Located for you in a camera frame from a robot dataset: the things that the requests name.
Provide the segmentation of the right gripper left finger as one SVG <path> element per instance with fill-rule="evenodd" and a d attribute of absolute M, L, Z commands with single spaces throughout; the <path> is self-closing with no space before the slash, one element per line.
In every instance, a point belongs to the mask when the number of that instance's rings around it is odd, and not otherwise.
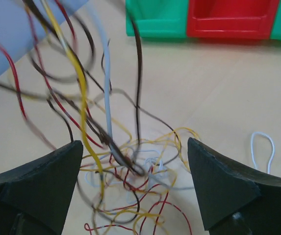
<path fill-rule="evenodd" d="M 60 235 L 83 154 L 73 141 L 0 173 L 0 235 Z"/>

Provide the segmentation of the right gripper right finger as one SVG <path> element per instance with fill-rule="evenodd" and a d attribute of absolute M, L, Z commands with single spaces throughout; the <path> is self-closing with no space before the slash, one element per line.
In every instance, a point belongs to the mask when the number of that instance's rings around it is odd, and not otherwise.
<path fill-rule="evenodd" d="M 188 160 L 211 235 L 281 235 L 281 178 L 230 159 L 197 139 Z"/>

